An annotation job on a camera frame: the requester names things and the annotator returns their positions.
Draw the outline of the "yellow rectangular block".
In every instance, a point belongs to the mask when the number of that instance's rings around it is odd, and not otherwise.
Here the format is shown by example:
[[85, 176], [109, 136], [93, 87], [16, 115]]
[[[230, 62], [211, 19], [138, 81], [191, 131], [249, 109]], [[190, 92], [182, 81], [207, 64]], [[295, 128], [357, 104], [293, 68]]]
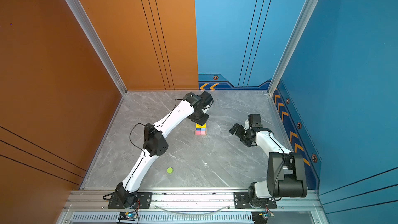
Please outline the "yellow rectangular block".
[[206, 129], [206, 124], [204, 124], [204, 125], [196, 124], [196, 128], [197, 129]]

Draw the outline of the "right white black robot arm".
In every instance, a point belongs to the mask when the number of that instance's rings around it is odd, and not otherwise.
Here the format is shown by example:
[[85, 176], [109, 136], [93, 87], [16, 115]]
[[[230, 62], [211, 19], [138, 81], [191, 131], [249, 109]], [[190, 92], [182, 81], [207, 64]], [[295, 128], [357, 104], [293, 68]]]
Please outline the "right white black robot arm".
[[305, 162], [301, 154], [283, 146], [273, 132], [260, 124], [244, 127], [236, 123], [229, 133], [247, 147], [260, 147], [268, 156], [266, 180], [252, 182], [248, 203], [254, 208], [276, 208], [279, 198], [307, 196]]

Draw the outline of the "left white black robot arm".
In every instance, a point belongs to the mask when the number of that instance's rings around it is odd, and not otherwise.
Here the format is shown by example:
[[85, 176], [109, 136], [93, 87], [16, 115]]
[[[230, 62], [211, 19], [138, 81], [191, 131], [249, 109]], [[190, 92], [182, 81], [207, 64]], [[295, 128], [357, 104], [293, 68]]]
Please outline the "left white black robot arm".
[[174, 108], [161, 120], [154, 124], [140, 123], [144, 127], [141, 154], [130, 173], [110, 194], [110, 198], [103, 197], [109, 202], [109, 209], [137, 209], [139, 200], [137, 192], [153, 163], [167, 151], [169, 145], [166, 138], [168, 135], [186, 118], [196, 124], [204, 125], [209, 118], [206, 112], [213, 102], [209, 92], [204, 91], [200, 95], [190, 92], [182, 99], [176, 99]]

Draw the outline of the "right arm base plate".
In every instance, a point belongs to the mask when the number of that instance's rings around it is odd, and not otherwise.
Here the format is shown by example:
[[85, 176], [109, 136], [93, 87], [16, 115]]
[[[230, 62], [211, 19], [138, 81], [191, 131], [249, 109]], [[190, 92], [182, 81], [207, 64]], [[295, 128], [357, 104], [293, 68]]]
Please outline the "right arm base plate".
[[277, 204], [273, 198], [257, 198], [249, 192], [234, 192], [234, 204], [237, 209], [260, 208], [276, 209]]

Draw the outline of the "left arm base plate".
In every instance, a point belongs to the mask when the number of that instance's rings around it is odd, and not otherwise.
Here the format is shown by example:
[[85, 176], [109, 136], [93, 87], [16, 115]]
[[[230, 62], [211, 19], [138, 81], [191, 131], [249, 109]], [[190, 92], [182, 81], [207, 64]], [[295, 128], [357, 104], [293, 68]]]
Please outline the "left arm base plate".
[[105, 195], [103, 199], [108, 201], [108, 209], [149, 209], [152, 192], [137, 192], [134, 196], [129, 196], [128, 203], [123, 203], [114, 192]]

